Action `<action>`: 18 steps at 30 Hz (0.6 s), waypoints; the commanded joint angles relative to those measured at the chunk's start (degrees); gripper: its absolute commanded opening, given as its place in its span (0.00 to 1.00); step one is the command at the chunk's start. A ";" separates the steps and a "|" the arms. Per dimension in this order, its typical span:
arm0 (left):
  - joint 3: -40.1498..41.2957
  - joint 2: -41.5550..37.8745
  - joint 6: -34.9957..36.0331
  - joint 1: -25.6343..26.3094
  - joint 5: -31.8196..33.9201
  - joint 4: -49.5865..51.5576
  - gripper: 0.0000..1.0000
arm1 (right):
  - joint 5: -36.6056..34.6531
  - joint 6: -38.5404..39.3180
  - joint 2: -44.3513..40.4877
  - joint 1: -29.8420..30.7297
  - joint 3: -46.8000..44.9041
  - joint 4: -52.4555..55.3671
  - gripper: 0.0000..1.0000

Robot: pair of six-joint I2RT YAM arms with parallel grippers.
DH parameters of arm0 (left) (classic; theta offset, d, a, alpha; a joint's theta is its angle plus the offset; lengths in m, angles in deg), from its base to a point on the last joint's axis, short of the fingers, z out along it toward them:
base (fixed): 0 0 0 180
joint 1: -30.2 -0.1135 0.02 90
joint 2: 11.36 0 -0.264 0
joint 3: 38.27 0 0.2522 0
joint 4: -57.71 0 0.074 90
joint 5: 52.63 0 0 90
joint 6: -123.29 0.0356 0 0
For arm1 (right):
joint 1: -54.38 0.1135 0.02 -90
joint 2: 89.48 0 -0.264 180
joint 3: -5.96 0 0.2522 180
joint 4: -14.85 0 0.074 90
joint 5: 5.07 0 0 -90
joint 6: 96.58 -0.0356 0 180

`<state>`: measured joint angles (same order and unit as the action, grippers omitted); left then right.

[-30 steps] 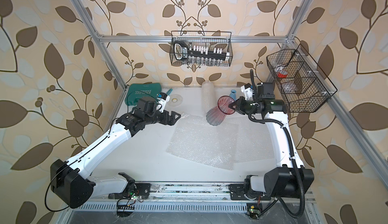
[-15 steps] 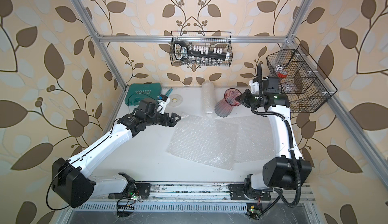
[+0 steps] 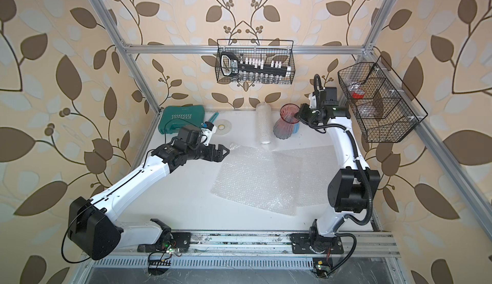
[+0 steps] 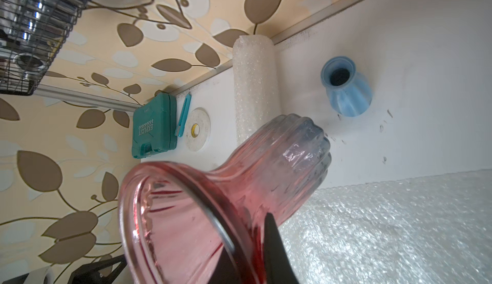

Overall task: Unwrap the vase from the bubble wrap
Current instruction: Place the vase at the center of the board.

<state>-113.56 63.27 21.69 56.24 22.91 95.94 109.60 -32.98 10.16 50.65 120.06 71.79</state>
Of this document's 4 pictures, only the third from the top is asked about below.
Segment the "pink grey glass vase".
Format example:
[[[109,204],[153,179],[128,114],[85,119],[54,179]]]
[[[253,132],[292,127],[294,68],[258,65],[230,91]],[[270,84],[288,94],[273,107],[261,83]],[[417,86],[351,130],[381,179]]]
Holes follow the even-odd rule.
[[[289,139],[291,137],[295,126],[299,122],[296,118],[296,114],[299,110],[299,106],[293,103],[288,103],[280,109],[280,118],[274,125],[274,135],[276,138]]]

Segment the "bubble dark cylinder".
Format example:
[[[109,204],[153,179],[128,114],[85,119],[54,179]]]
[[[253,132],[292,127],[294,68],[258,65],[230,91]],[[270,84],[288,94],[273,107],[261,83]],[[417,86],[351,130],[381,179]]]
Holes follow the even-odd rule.
[[[233,143],[211,193],[242,205],[294,216],[302,165],[298,157]]]

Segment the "clear bubble wrap sheet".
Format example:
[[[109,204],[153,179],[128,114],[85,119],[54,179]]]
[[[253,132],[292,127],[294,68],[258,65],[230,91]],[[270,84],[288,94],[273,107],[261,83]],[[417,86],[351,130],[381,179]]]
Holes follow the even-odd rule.
[[[339,170],[334,146],[278,151],[295,162],[299,173],[296,207],[328,203],[327,188]]]

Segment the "light blue ribbed vase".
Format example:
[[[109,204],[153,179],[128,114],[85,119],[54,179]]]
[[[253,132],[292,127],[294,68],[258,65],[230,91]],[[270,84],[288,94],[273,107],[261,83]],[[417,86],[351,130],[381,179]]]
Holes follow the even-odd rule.
[[[293,133],[294,134],[298,133],[299,128],[300,128],[300,123],[296,123],[295,126],[294,126],[294,128],[293,128]]]

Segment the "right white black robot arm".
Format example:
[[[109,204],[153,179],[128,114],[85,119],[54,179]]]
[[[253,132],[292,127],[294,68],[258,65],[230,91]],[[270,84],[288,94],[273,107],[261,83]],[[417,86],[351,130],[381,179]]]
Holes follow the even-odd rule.
[[[313,253],[325,254],[342,238],[338,230],[346,221],[358,226],[370,222],[381,176],[363,158],[350,112],[339,105],[336,88],[315,87],[309,100],[309,104],[301,105],[296,118],[312,130],[329,134],[339,165],[327,187],[330,207],[313,222],[303,246]]]

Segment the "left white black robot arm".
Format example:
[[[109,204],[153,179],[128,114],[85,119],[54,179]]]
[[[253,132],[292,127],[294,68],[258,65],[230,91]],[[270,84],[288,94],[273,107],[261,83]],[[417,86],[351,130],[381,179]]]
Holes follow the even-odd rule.
[[[90,199],[74,200],[64,239],[71,240],[92,260],[130,246],[143,252],[168,252],[176,246],[170,226],[155,218],[132,225],[119,221],[119,217],[141,194],[187,161],[222,162],[229,149],[210,144],[216,131],[209,121],[202,127],[186,125],[169,143],[152,149],[141,165],[116,184]]]

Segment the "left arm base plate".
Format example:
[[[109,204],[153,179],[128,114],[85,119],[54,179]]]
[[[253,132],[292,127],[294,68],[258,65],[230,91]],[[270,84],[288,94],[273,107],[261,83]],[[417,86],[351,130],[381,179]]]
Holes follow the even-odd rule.
[[[141,244],[137,247],[139,253],[152,252],[178,252],[186,253],[191,245],[190,232],[168,232],[162,233],[161,237],[154,244]]]

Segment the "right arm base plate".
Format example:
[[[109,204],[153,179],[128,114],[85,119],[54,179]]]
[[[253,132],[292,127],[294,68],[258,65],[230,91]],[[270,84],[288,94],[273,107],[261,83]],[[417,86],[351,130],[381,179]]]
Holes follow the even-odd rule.
[[[294,254],[344,254],[343,244],[339,237],[323,237],[308,233],[290,234],[289,239]]]

